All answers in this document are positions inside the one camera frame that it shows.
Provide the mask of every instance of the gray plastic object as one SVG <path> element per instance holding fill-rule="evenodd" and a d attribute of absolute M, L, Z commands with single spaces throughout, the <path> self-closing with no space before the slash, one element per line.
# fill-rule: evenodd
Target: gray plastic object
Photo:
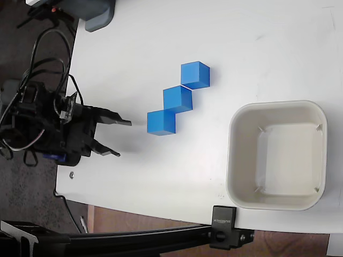
<path fill-rule="evenodd" d="M 40 0 L 34 7 L 49 0 Z M 64 0 L 57 6 L 65 12 L 86 21 L 85 29 L 89 32 L 106 27 L 113 18 L 116 0 Z"/>

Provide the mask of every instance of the blue block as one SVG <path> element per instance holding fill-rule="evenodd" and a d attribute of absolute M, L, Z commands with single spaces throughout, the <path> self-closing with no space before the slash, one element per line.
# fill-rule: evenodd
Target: blue block
<path fill-rule="evenodd" d="M 176 114 L 193 110 L 192 91 L 183 86 L 163 90 L 163 108 Z"/>
<path fill-rule="evenodd" d="M 175 134 L 175 113 L 168 110 L 148 112 L 148 133 Z"/>
<path fill-rule="evenodd" d="M 210 68 L 201 62 L 181 65 L 181 85 L 190 89 L 210 86 Z"/>

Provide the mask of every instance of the wire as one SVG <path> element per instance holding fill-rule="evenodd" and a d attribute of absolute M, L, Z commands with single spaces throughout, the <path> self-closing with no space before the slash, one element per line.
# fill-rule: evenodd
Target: wire
<path fill-rule="evenodd" d="M 41 42 L 42 38 L 45 35 L 49 34 L 49 33 L 57 33 L 62 38 L 62 40 L 63 40 L 63 42 L 64 42 L 64 44 L 66 46 L 66 50 L 67 50 L 67 53 L 68 53 L 68 64 L 67 64 L 66 68 L 65 68 L 65 65 L 64 65 L 63 61 L 60 60 L 60 59 L 47 58 L 47 59 L 41 60 L 41 61 L 39 61 L 37 63 L 34 62 L 35 56 L 36 56 L 36 53 L 37 53 L 37 49 L 38 49 L 38 46 L 39 46 L 39 43 Z M 63 84 L 65 83 L 65 81 L 66 81 L 66 79 L 68 77 L 67 74 L 69 73 L 69 69 L 70 69 L 70 60 L 71 60 L 71 49 L 70 49 L 70 45 L 68 43 L 68 40 L 67 40 L 66 36 L 61 31 L 59 31 L 59 30 L 57 30 L 55 28 L 49 28 L 49 29 L 46 29 L 45 31 L 43 31 L 38 36 L 37 40 L 34 43 L 32 54 L 31 54 L 30 67 L 23 74 L 23 77 L 21 79 L 20 86 L 19 86 L 19 89 L 17 90 L 17 93 L 14 95 L 14 97 L 11 100 L 10 104 L 7 106 L 7 108 L 5 109 L 2 117 L 0 118 L 0 128 L 1 128 L 1 125 L 3 124 L 3 122 L 4 122 L 5 117 L 7 116 L 8 112 L 9 112 L 9 110 L 11 109 L 12 105 L 15 103 L 17 98 L 20 96 L 20 93 L 21 93 L 22 89 L 25 88 L 25 86 L 27 85 L 27 83 L 29 82 L 29 80 L 32 77 L 34 77 L 35 75 L 40 74 L 40 73 L 33 74 L 33 70 L 36 67 L 42 65 L 43 63 L 52 62 L 52 61 L 60 61 L 62 63 L 62 65 L 63 65 L 63 73 L 64 74 L 61 76 L 61 80 L 60 80 L 60 82 L 59 82 L 59 84 L 57 86 L 57 89 L 56 89 L 56 95 L 58 95 L 59 92 L 61 91 L 62 87 L 63 87 Z"/>
<path fill-rule="evenodd" d="M 21 151 L 21 150 L 25 150 L 27 148 L 29 148 L 31 145 L 33 145 L 34 143 L 36 143 L 40 138 L 41 136 L 43 135 L 45 129 L 42 129 L 42 131 L 38 134 L 38 136 L 32 140 L 31 143 L 29 143 L 27 146 L 24 146 L 24 147 L 21 147 L 21 148 L 14 148 L 14 147 L 11 147 L 6 141 L 5 139 L 3 139 L 2 141 L 14 152 L 18 152 L 18 151 Z"/>
<path fill-rule="evenodd" d="M 73 81 L 74 86 L 75 86 L 75 89 L 76 89 L 77 93 L 79 94 L 81 105 L 84 105 L 84 99 L 82 98 L 80 89 L 79 89 L 79 87 L 78 87 L 77 84 L 76 84 L 76 80 L 75 80 L 74 76 L 73 76 L 73 75 L 70 75 L 70 74 L 68 74 L 68 76 L 69 76 L 69 77 L 71 78 L 71 80 Z"/>
<path fill-rule="evenodd" d="M 75 219 L 74 219 L 74 217 L 73 217 L 73 215 L 72 215 L 72 213 L 71 213 L 71 211 L 70 211 L 70 209 L 69 209 L 69 206 L 68 206 L 68 203 L 67 203 L 67 201 L 66 201 L 66 198 L 65 198 L 63 195 L 61 195 L 61 194 L 57 194 L 57 192 L 56 192 L 56 186 L 57 186 L 57 172 L 56 172 L 56 182 L 55 182 L 55 188 L 54 188 L 53 195 L 54 195 L 55 198 L 60 198 L 60 199 L 63 200 L 64 205 L 65 205 L 65 207 L 66 207 L 66 210 L 68 211 L 68 214 L 69 214 L 69 216 L 70 216 L 70 219 L 71 219 L 72 223 L 74 224 L 74 226 L 75 226 L 75 228 L 77 229 L 77 231 L 78 231 L 79 233 L 82 233 L 82 231 L 80 230 L 80 227 L 79 227 L 78 224 L 76 223 L 76 221 L 75 221 Z"/>

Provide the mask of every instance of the black cable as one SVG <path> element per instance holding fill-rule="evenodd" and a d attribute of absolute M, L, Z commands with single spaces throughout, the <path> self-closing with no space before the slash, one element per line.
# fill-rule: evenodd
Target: black cable
<path fill-rule="evenodd" d="M 79 87 L 78 87 L 77 84 L 76 84 L 76 80 L 75 80 L 74 76 L 73 76 L 73 75 L 70 75 L 70 74 L 68 74 L 68 76 L 69 76 L 69 77 L 71 78 L 71 80 L 73 81 L 74 86 L 75 86 L 75 89 L 76 89 L 77 93 L 79 94 L 81 105 L 84 105 L 84 99 L 82 98 L 80 89 L 79 89 Z"/>
<path fill-rule="evenodd" d="M 69 206 L 68 206 L 68 203 L 67 203 L 67 201 L 66 201 L 66 198 L 65 198 L 63 195 L 58 195 L 58 194 L 57 194 L 57 192 L 56 192 L 56 184 L 55 184 L 55 189 L 54 189 L 53 195 L 54 195 L 55 198 L 60 198 L 60 199 L 63 200 L 64 205 L 65 205 L 65 207 L 66 207 L 66 210 L 68 211 L 68 214 L 69 214 L 69 216 L 70 216 L 70 219 L 71 219 L 71 221 L 73 222 L 75 228 L 77 229 L 77 231 L 78 231 L 79 233 L 82 233 L 82 231 L 80 230 L 78 224 L 76 223 L 76 221 L 75 221 L 73 215 L 71 214 L 71 211 L 70 211 L 70 209 L 69 209 Z"/>
<path fill-rule="evenodd" d="M 13 99 L 11 100 L 10 104 L 8 105 L 8 107 L 5 109 L 2 117 L 0 118 L 0 128 L 1 128 L 1 125 L 2 123 L 4 122 L 5 120 L 5 117 L 7 116 L 9 110 L 11 109 L 12 105 L 16 102 L 16 100 L 18 99 L 18 97 L 20 96 L 20 93 L 22 91 L 23 88 L 25 88 L 25 86 L 27 85 L 27 83 L 29 82 L 29 80 L 32 78 L 32 73 L 33 73 L 33 70 L 38 67 L 39 65 L 42 65 L 43 63 L 46 63 L 46 62 L 50 62 L 50 61 L 53 61 L 52 58 L 48 58 L 48 59 L 44 59 L 44 60 L 41 60 L 37 63 L 34 62 L 35 60 L 35 56 L 36 56 L 36 53 L 37 53 L 37 49 L 38 49 L 38 46 L 39 46 L 39 43 L 41 42 L 42 38 L 49 34 L 49 33 L 57 33 L 63 40 L 65 46 L 66 46 L 66 50 L 67 50 L 67 53 L 68 53 L 68 64 L 67 64 L 67 67 L 65 69 L 65 66 L 64 66 L 64 63 L 62 60 L 59 59 L 59 61 L 62 62 L 62 65 L 63 65 L 63 71 L 64 71 L 64 74 L 61 76 L 61 80 L 60 80 L 60 83 L 58 84 L 57 86 L 57 89 L 56 92 L 57 94 L 59 93 L 59 91 L 61 91 L 62 87 L 63 87 L 63 84 L 65 83 L 66 79 L 67 79 L 67 74 L 69 73 L 69 69 L 70 69 L 70 60 L 71 60 L 71 49 L 70 49 L 70 45 L 68 43 L 68 40 L 66 38 L 66 36 L 59 30 L 55 29 L 55 28 L 49 28 L 49 29 L 46 29 L 45 31 L 43 31 L 37 38 L 37 40 L 35 41 L 34 43 L 34 46 L 33 46 L 33 50 L 32 50 L 32 54 L 31 54 L 31 61 L 30 61 L 30 67 L 29 69 L 23 74 L 23 77 L 21 79 L 21 82 L 20 82 L 20 86 L 19 86 L 19 89 L 17 90 L 17 93 L 14 95 Z"/>

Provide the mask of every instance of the white bowl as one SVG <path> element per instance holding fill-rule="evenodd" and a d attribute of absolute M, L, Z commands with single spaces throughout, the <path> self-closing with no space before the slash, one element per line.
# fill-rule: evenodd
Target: white bowl
<path fill-rule="evenodd" d="M 227 192 L 249 209 L 305 210 L 322 196 L 327 120 L 311 101 L 254 103 L 229 129 Z"/>

